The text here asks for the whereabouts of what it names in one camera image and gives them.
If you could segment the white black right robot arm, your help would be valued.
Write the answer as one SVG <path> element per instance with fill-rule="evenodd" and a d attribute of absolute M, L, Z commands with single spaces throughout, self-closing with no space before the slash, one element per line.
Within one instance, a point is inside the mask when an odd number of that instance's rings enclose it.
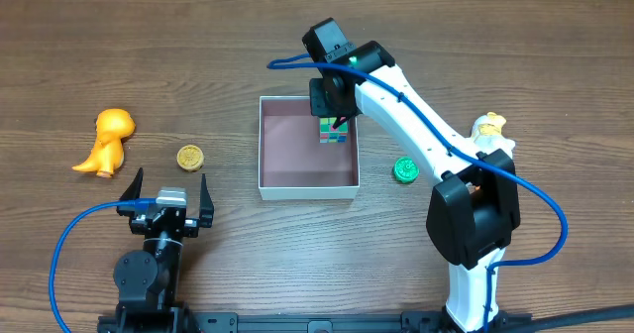
<path fill-rule="evenodd" d="M 449 264 L 445 310 L 463 332 L 489 327 L 498 306 L 496 283 L 486 280 L 486 269 L 501 261 L 520 224 L 519 202 L 516 183 L 475 162 L 514 172 L 512 152 L 484 149 L 453 130 L 383 46 L 355 46 L 334 19 L 311 27 L 302 43 L 321 73 L 310 81 L 312 114 L 372 118 L 431 182 L 426 229 Z"/>

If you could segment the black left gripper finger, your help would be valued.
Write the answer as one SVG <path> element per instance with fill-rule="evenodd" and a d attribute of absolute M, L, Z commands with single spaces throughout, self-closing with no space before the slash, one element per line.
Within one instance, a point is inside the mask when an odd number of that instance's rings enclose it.
<path fill-rule="evenodd" d="M 202 174 L 199 200 L 199 226 L 211 228 L 214 218 L 214 204 L 207 186 L 206 175 Z"/>
<path fill-rule="evenodd" d="M 120 196 L 120 201 L 132 201 L 140 198 L 143 185 L 144 170 L 140 167 L 128 188 Z"/>

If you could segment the multicoloured puzzle cube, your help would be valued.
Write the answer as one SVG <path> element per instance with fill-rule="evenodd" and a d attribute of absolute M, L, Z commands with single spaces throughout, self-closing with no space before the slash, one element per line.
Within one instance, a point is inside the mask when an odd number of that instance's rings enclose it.
<path fill-rule="evenodd" d="M 348 134 L 348 123 L 341 122 L 340 118 L 319 119 L 319 140 L 321 143 L 345 143 Z"/>

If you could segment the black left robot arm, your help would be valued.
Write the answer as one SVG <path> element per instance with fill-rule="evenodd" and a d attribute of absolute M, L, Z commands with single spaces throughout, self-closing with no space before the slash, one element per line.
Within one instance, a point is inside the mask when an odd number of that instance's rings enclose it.
<path fill-rule="evenodd" d="M 189 218 L 183 188 L 164 187 L 155 199 L 141 197 L 144 172 L 140 169 L 116 207 L 129 219 L 143 247 L 123 255 L 115 265 L 113 281 L 119 290 L 115 315 L 98 318 L 99 333 L 199 333 L 201 324 L 186 303 L 176 300 L 183 240 L 210 228 L 214 204 L 205 178 L 201 179 L 199 215 Z"/>

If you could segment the white box pink interior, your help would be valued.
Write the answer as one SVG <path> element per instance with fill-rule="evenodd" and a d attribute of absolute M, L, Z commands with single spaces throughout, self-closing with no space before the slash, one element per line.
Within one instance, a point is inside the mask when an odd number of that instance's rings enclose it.
<path fill-rule="evenodd" d="M 354 199 L 360 188 L 358 129 L 328 137 L 306 96 L 260 98 L 258 188 L 263 200 Z"/>

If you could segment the white plush duck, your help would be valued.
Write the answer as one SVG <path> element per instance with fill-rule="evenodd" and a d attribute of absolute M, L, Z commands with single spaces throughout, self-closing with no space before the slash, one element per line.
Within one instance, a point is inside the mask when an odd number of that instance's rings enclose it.
<path fill-rule="evenodd" d="M 502 115 L 488 112 L 475 120 L 472 126 L 471 140 L 486 153 L 504 150 L 511 155 L 515 148 L 515 142 L 502 135 L 502 128 L 505 124 L 506 119 Z"/>

